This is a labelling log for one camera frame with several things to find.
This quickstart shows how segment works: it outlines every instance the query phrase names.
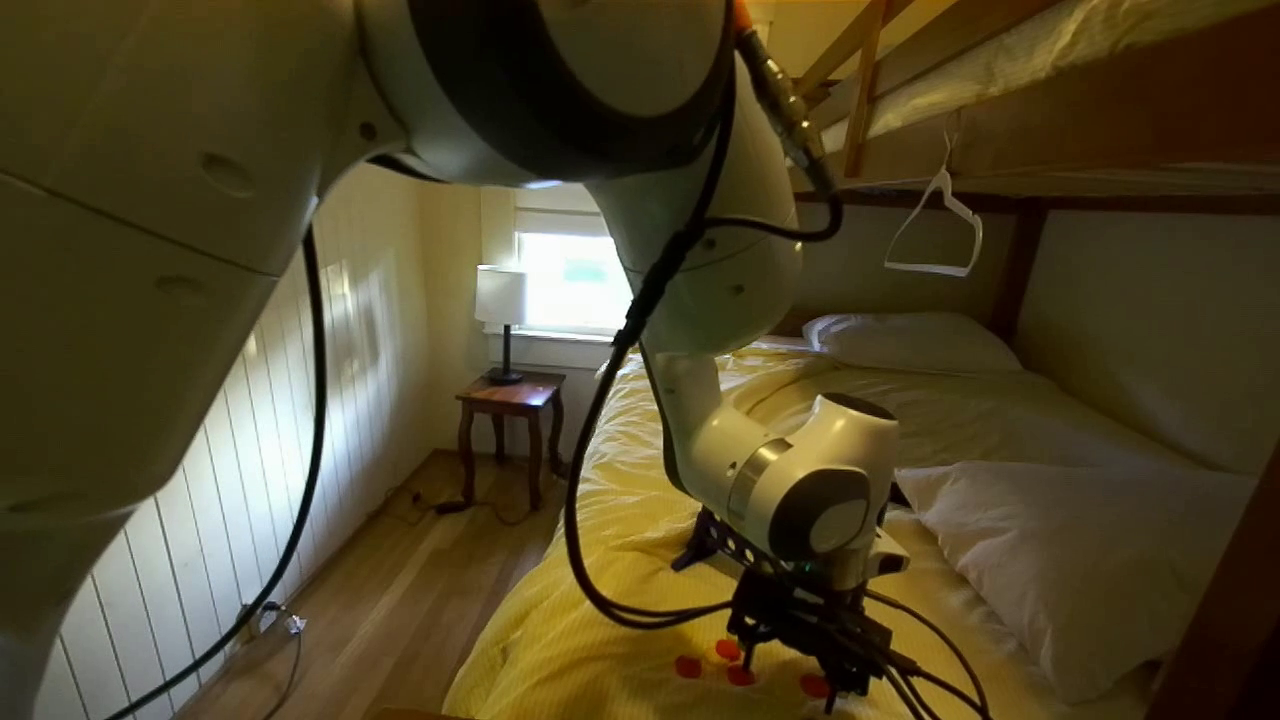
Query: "white wall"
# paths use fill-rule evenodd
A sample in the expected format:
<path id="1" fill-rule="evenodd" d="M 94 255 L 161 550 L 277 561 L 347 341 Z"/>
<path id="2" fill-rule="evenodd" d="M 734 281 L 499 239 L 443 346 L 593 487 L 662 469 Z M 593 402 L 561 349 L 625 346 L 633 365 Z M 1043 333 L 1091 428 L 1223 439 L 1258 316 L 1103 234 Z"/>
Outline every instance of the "white wall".
<path id="1" fill-rule="evenodd" d="M 439 309 L 439 290 L 428 294 L 428 268 L 449 260 L 449 234 L 474 225 L 474 214 L 457 205 L 469 197 L 474 194 L 360 167 L 319 208 L 331 415 L 314 514 L 280 588 L 282 600 L 430 447 L 430 407 L 443 404 L 430 378 L 449 374 L 443 356 L 457 349 L 430 336 L 430 322 L 450 309 Z M 134 509 L 83 579 L 34 716 L 76 720 L 124 707 L 203 652 L 268 579 L 305 486 L 306 346 L 295 260 L 179 474 Z M 142 716 L 173 716 L 199 680 Z"/>
<path id="2" fill-rule="evenodd" d="M 1050 214 L 1021 351 L 1186 457 L 1258 474 L 1280 435 L 1280 221 Z"/>

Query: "nightstand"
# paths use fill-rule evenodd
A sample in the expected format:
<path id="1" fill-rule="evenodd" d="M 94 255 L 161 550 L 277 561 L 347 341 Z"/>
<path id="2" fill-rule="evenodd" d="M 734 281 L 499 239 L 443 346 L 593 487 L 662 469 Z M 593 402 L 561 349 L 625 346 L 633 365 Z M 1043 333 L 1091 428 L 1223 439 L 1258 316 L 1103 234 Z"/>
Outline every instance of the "nightstand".
<path id="1" fill-rule="evenodd" d="M 474 380 L 470 388 L 457 392 L 462 415 L 457 428 L 457 447 L 462 457 L 462 500 L 461 509 L 470 509 L 474 500 L 474 453 L 470 453 L 470 426 L 474 415 L 490 422 L 495 459 L 506 459 L 504 447 L 504 426 L 514 415 L 527 422 L 527 509 L 537 514 L 545 503 L 540 474 L 545 474 L 545 414 L 552 407 L 552 435 L 548 435 L 548 459 L 552 474 L 561 474 L 561 428 L 564 428 L 564 402 L 561 402 L 564 378 L 557 374 L 524 374 L 514 383 L 490 383 Z"/>

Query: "lamp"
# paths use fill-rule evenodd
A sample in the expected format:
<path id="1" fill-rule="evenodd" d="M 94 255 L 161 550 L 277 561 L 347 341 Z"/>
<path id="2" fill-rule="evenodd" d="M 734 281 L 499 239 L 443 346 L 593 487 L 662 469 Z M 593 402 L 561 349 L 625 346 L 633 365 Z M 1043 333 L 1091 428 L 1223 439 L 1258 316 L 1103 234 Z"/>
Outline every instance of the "lamp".
<path id="1" fill-rule="evenodd" d="M 474 322 L 504 326 L 504 365 L 486 374 L 490 383 L 521 383 L 513 367 L 513 326 L 524 322 L 524 268 L 474 264 Z"/>

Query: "white bed sheet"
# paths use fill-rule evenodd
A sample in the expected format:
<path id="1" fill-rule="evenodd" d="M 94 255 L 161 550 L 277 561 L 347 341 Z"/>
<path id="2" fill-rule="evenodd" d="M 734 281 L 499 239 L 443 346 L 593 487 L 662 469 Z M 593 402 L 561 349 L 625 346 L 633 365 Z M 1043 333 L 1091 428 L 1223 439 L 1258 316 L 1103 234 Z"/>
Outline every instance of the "white bed sheet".
<path id="1" fill-rule="evenodd" d="M 1107 426 L 1046 380 L 1026 374 L 858 374 L 805 351 L 734 351 L 725 359 L 734 402 L 769 426 L 792 426 L 812 388 L 843 388 L 880 402 L 903 422 L 903 464 L 941 464 L 954 457 L 1050 459 L 1050 464 L 1183 464 L 1162 447 Z M 613 392 L 580 487 L 580 525 L 587 568 L 601 588 L 641 610 L 685 610 L 725 600 L 733 579 L 706 565 L 672 573 L 697 503 L 658 477 L 658 426 L 641 367 L 626 367 Z M 976 665 L 997 716 L 1138 716 L 1147 676 L 1091 705 L 1061 705 L 1003 633 L 978 598 L 941 561 L 912 514 L 888 514 L 888 531 L 912 553 L 912 568 L 870 579 L 953 633 Z M 895 648 L 925 669 L 967 689 L 954 662 L 901 611 L 869 606 L 895 633 Z M 561 538 L 548 544 L 514 592 L 499 606 L 469 665 L 461 669 L 449 711 L 457 716 L 824 716 L 812 697 L 816 662 L 763 646 L 750 685 L 739 685 L 727 662 L 725 611 L 672 629 L 626 633 L 594 617 L 568 578 Z M 941 694 L 927 694 L 941 716 L 967 716 Z M 870 697 L 840 699 L 834 716 L 909 716 L 888 685 Z"/>
<path id="2" fill-rule="evenodd" d="M 1063 0 L 884 97 L 869 135 L 1003 97 L 1070 65 L 1170 41 L 1265 4 L 1267 0 Z M 830 125 L 824 132 L 829 151 L 843 147 L 843 132 L 846 125 Z"/>

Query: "window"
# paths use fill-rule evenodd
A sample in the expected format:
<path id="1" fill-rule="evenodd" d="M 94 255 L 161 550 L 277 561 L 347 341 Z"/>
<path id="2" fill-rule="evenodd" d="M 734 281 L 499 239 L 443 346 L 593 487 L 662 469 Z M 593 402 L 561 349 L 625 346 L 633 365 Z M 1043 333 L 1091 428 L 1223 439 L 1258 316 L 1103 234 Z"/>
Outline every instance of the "window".
<path id="1" fill-rule="evenodd" d="M 521 208 L 514 260 L 527 273 L 524 327 L 613 336 L 633 304 L 602 217 L 587 208 Z"/>

